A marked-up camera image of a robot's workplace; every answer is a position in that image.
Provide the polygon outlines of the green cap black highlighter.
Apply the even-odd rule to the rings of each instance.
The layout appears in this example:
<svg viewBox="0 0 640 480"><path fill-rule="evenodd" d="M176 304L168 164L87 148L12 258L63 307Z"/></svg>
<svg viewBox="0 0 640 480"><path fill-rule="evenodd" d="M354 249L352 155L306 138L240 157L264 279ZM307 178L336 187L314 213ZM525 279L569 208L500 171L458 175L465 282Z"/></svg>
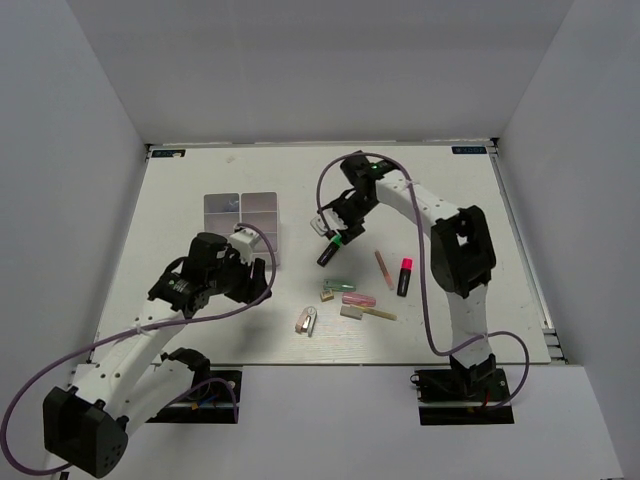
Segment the green cap black highlighter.
<svg viewBox="0 0 640 480"><path fill-rule="evenodd" d="M331 237L331 239L329 240L329 243L327 244L326 248L318 257L316 263L320 267L326 267L328 263L331 261L331 259L336 255L336 253L342 248L342 246L343 246L342 236L336 233Z"/></svg>

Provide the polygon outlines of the pink cap black highlighter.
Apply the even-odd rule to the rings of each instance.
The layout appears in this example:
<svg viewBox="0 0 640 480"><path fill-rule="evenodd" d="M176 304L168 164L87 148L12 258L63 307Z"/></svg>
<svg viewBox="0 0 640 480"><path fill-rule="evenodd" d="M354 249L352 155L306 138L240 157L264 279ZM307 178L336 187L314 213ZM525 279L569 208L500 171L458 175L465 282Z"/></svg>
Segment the pink cap black highlighter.
<svg viewBox="0 0 640 480"><path fill-rule="evenodd" d="M410 279L412 275L413 269L413 259L409 257L405 257L402 259L398 284L397 284L397 295L400 297L406 297L409 290Z"/></svg>

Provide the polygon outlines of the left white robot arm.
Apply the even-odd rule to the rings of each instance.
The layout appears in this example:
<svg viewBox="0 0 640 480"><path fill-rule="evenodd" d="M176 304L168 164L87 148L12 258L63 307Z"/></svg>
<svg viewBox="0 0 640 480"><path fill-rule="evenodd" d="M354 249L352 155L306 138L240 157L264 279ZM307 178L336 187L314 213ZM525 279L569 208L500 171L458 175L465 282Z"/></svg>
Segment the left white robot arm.
<svg viewBox="0 0 640 480"><path fill-rule="evenodd" d="M211 387L210 360L166 345L209 300L223 295L242 309L270 297L273 276L254 254L264 234L246 223L229 237L202 232L189 252L171 262L147 294L131 333L67 389L43 402L47 451L94 478L120 462L134 432L176 400L199 399Z"/></svg>

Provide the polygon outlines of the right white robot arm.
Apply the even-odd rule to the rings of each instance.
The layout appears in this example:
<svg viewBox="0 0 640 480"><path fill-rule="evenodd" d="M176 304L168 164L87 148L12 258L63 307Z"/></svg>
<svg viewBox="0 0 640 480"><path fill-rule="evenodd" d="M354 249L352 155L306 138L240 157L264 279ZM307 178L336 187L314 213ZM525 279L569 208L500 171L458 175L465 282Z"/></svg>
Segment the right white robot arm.
<svg viewBox="0 0 640 480"><path fill-rule="evenodd" d="M312 228L332 243L319 265L364 233L365 218L378 205L412 221L418 229L420 281L434 278L448 299L452 346L443 355L453 370L452 388L463 398L477 397L496 369L486 319L496 255L484 212L440 198L384 155L357 151L335 162L351 187L317 206Z"/></svg>

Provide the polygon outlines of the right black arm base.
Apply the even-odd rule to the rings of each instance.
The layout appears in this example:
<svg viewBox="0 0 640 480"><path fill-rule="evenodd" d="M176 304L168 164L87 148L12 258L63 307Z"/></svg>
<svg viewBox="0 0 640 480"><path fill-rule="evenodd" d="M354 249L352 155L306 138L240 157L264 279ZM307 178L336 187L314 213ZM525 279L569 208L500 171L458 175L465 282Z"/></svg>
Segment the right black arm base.
<svg viewBox="0 0 640 480"><path fill-rule="evenodd" d="M422 426L480 426L514 424L512 406L506 402L509 385L498 369L472 393L446 369L415 370L410 382L416 388Z"/></svg>

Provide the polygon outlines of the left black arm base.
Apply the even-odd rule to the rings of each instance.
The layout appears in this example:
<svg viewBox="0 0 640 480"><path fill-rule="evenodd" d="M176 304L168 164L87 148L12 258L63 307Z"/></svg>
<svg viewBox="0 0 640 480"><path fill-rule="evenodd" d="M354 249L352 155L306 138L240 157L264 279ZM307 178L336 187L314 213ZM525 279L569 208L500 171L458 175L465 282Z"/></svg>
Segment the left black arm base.
<svg viewBox="0 0 640 480"><path fill-rule="evenodd" d="M236 424L232 396L220 382L212 382L195 393L162 409L149 424Z"/></svg>

